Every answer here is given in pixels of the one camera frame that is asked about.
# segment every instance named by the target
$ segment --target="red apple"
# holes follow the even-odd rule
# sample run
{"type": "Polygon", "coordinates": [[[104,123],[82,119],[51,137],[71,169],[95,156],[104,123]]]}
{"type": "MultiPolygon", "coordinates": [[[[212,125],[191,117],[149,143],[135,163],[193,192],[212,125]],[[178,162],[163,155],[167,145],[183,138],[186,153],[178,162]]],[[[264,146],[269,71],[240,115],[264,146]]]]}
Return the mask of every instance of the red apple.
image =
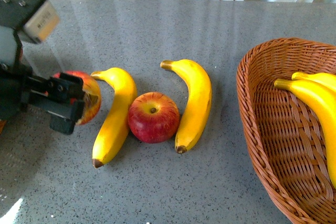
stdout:
{"type": "MultiPolygon", "coordinates": [[[[98,113],[101,105],[101,93],[98,82],[89,74],[82,71],[65,71],[72,76],[77,76],[83,80],[84,95],[84,111],[83,116],[76,122],[76,125],[83,125],[90,122],[98,113]]],[[[54,74],[54,77],[59,78],[60,73],[54,74]]]]}
{"type": "Polygon", "coordinates": [[[137,97],[128,112],[128,124],[134,136],[145,143],[161,143],[177,131],[180,114],[175,102],[159,92],[137,97]]]}

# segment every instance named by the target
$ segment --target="robotic arm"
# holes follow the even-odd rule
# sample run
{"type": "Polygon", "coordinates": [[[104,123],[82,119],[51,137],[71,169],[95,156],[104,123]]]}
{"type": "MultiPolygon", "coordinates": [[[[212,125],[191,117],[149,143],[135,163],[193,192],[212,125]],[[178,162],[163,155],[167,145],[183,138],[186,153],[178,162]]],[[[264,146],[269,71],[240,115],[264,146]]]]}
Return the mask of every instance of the robotic arm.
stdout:
{"type": "Polygon", "coordinates": [[[21,40],[41,43],[58,22],[49,0],[0,0],[1,120],[26,111],[30,104],[51,114],[51,129],[71,134],[82,117],[85,93],[81,78],[61,73],[59,78],[44,79],[20,62],[21,40]]]}

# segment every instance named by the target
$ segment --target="wicker basket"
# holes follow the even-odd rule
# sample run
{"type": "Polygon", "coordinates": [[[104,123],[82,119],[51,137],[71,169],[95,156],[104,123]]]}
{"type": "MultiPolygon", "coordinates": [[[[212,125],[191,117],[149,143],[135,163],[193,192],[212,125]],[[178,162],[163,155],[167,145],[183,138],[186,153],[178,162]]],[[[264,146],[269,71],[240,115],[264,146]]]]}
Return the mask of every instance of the wicker basket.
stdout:
{"type": "Polygon", "coordinates": [[[336,46],[279,38],[241,60],[236,80],[248,152],[271,200],[293,223],[336,223],[318,118],[291,92],[273,86],[296,71],[335,74],[336,46]]]}

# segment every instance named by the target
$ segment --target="banana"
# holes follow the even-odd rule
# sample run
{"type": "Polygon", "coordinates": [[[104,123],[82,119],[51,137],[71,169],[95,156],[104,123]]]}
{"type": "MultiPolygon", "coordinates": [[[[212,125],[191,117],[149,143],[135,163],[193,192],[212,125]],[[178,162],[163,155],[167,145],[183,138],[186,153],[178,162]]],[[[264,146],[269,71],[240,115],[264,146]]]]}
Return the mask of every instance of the banana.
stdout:
{"type": "Polygon", "coordinates": [[[137,97],[137,87],[132,76],[121,68],[110,68],[91,74],[95,80],[103,80],[114,89],[112,107],[97,135],[92,150],[95,168],[110,162],[121,149],[130,131],[127,122],[128,109],[137,97]]]}
{"type": "Polygon", "coordinates": [[[192,60],[164,60],[160,67],[175,72],[188,86],[188,102],[175,136],[175,150],[182,154],[194,147],[205,128],[212,102],[211,81],[202,66],[192,60]]]}
{"type": "Polygon", "coordinates": [[[311,80],[278,79],[274,86],[292,92],[315,112],[324,133],[329,177],[336,187],[336,93],[311,80]]]}
{"type": "Polygon", "coordinates": [[[311,80],[336,92],[336,76],[331,73],[307,74],[304,72],[295,72],[292,75],[292,80],[311,80]]]}

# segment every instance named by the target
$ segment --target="gray countertop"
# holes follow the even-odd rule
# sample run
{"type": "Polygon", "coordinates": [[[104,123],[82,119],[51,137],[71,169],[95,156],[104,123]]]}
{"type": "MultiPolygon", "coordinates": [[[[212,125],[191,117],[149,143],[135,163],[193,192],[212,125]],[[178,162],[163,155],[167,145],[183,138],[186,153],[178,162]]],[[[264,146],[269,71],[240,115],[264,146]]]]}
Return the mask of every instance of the gray countertop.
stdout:
{"type": "Polygon", "coordinates": [[[66,136],[35,108],[11,118],[0,136],[0,223],[290,223],[268,197],[249,158],[236,94],[236,69],[257,44],[300,37],[336,44],[331,4],[193,0],[51,0],[61,23],[46,42],[24,44],[24,62],[48,78],[61,70],[120,67],[138,94],[160,91],[181,113],[187,86],[160,68],[199,62],[213,106],[189,152],[174,140],[145,144],[129,134],[108,165],[94,169],[93,142],[112,103],[66,136]]]}

